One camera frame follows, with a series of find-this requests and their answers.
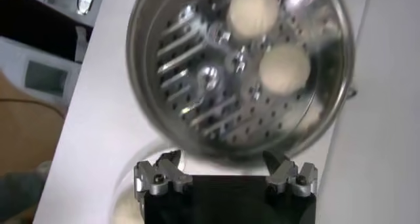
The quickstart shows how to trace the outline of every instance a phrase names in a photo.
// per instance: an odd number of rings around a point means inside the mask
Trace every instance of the white dough ball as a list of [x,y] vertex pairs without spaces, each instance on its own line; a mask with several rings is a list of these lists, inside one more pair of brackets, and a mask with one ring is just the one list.
[[260,63],[262,84],[271,92],[290,95],[306,85],[310,60],[302,48],[283,44],[264,54]]
[[309,97],[302,98],[284,114],[282,119],[282,129],[284,131],[293,131],[296,128],[296,131],[303,132],[320,120],[321,113],[324,110],[321,102],[314,98],[309,109],[307,109],[309,102]]
[[113,224],[142,224],[140,203],[134,196],[134,187],[126,190],[118,199],[112,216]]
[[235,37],[252,39],[274,27],[278,10],[278,0],[231,0],[228,23]]

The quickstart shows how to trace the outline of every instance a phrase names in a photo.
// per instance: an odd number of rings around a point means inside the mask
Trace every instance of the white table surface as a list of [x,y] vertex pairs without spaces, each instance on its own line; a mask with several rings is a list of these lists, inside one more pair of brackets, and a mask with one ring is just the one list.
[[[345,1],[357,32],[366,0]],[[125,36],[134,2],[102,2],[35,223],[108,223],[116,188],[124,174],[137,160],[153,152],[152,148],[167,147],[141,112],[127,77]],[[298,164],[314,162],[322,171],[331,136],[332,129],[296,158]],[[345,163],[335,155],[330,162],[334,166],[329,169],[329,182],[325,185],[349,185],[337,180],[343,175],[339,166]],[[329,205],[339,207],[335,205],[334,193],[324,192],[320,213],[325,219]],[[339,222],[331,219],[330,223]]]
[[420,223],[420,0],[371,0],[319,223]]

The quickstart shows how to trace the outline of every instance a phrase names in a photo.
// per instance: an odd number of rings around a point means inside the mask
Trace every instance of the metal plate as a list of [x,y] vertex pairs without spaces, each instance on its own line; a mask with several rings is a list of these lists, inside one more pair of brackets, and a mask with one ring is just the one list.
[[[127,33],[136,96],[183,149],[237,157],[276,147],[294,155],[322,135],[345,99],[354,44],[343,4],[279,0],[276,27],[241,42],[225,20],[229,2],[136,2]],[[306,87],[287,97],[267,91],[258,74],[264,52],[279,43],[302,47],[311,61]]]

